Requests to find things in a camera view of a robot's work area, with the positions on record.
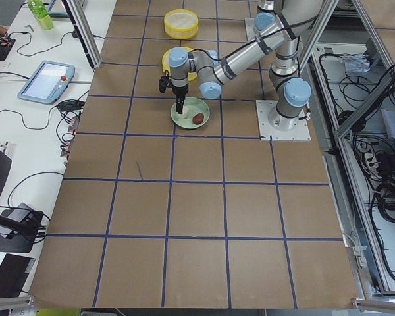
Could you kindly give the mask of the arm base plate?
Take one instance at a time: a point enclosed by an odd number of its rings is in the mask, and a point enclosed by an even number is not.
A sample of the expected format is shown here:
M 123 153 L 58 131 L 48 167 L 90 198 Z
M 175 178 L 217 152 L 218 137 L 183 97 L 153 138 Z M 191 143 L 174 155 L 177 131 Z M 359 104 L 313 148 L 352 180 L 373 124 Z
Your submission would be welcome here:
M 245 29 L 246 29 L 247 41 L 250 41 L 255 37 L 256 33 L 259 32 L 259 29 L 255 26 L 255 19 L 252 17 L 245 18 L 244 24 L 245 24 Z
M 276 100 L 257 100 L 255 104 L 261 140 L 311 141 L 306 113 L 303 108 L 297 117 L 286 118 L 277 112 Z

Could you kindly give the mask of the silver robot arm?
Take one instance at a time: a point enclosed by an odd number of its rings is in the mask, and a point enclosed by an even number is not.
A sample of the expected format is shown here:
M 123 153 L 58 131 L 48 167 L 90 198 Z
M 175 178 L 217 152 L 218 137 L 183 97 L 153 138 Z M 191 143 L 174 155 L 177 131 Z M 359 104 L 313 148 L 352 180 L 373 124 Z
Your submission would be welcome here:
M 268 14 L 268 24 L 259 28 L 253 39 L 220 59 L 208 50 L 173 48 L 169 53 L 169 70 L 159 80 L 159 89 L 163 93 L 171 88 L 175 94 L 174 117 L 188 116 L 185 101 L 190 72 L 197 74 L 203 98 L 220 97 L 223 85 L 307 30 L 316 21 L 322 5 L 322 1 L 283 1 L 273 14 Z

